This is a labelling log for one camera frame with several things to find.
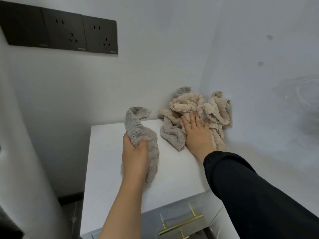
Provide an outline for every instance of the gray spot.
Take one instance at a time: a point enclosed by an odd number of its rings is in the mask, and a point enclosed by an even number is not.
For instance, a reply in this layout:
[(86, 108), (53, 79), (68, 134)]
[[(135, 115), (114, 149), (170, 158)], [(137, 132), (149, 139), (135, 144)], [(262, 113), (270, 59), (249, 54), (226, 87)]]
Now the gray spot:
[(271, 35), (267, 35), (266, 38), (267, 38), (269, 41), (271, 41), (274, 37), (271, 36)]

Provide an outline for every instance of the wall switch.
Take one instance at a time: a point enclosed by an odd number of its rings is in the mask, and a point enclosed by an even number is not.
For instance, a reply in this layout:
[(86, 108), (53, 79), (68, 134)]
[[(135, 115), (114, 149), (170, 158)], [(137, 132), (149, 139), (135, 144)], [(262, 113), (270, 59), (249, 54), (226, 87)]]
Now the wall switch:
[(0, 1), (0, 25), (9, 45), (50, 47), (40, 7)]
[(83, 16), (88, 52), (118, 54), (116, 21)]
[(81, 14), (42, 8), (51, 48), (86, 51)]

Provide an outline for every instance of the fluffy fabric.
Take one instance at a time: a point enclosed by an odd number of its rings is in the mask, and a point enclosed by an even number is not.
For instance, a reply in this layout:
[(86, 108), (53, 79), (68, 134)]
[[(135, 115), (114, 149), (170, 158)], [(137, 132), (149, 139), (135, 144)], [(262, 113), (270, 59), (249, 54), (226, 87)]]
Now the fluffy fabric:
[(178, 151), (184, 149), (186, 143), (186, 134), (180, 128), (174, 126), (168, 117), (164, 117), (164, 122), (160, 128), (160, 135), (167, 140)]
[[(179, 129), (186, 133), (181, 116), (183, 115), (190, 124), (189, 112), (197, 112), (202, 124), (209, 118), (209, 128), (213, 146), (220, 151), (226, 152), (227, 149), (223, 142), (225, 136), (223, 128), (232, 126), (233, 122), (230, 100), (223, 98), (223, 92), (214, 92), (207, 103), (205, 103), (201, 94), (190, 93), (190, 87), (177, 89), (173, 97), (174, 99), (169, 104), (170, 110), (159, 110), (159, 113), (164, 116), (164, 118), (168, 118), (173, 123), (168, 123), (168, 121), (165, 120), (161, 128), (161, 136), (166, 140), (168, 140), (167, 137), (169, 136), (170, 140), (174, 139), (173, 143), (169, 142), (177, 150), (181, 147), (183, 148), (185, 142), (183, 142), (183, 140), (176, 140)], [(173, 125), (175, 125), (174, 129), (170, 130), (169, 128)]]
[(136, 147), (142, 138), (147, 139), (147, 151), (149, 155), (148, 170), (145, 179), (145, 189), (149, 188), (155, 175), (157, 174), (157, 164), (159, 161), (159, 149), (157, 146), (157, 135), (152, 129), (141, 124), (141, 119), (149, 117), (151, 110), (144, 107), (131, 107), (126, 112), (125, 129), (132, 144)]

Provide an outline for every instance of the drawer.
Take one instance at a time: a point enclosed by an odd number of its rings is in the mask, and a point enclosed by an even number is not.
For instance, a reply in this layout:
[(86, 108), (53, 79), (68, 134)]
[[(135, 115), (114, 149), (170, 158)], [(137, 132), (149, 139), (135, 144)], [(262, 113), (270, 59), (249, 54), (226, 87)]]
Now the drawer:
[(211, 191), (206, 191), (143, 213), (142, 238), (166, 239), (173, 235), (182, 238), (180, 231), (188, 236), (209, 226), (221, 208), (222, 202)]

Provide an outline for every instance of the black jacket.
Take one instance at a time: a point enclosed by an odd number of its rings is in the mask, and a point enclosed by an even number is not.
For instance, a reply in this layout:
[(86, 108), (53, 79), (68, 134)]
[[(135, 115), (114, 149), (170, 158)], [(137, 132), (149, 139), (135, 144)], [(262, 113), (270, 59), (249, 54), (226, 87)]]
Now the black jacket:
[(241, 239), (319, 239), (319, 218), (257, 175), (241, 156), (215, 151), (203, 164)]

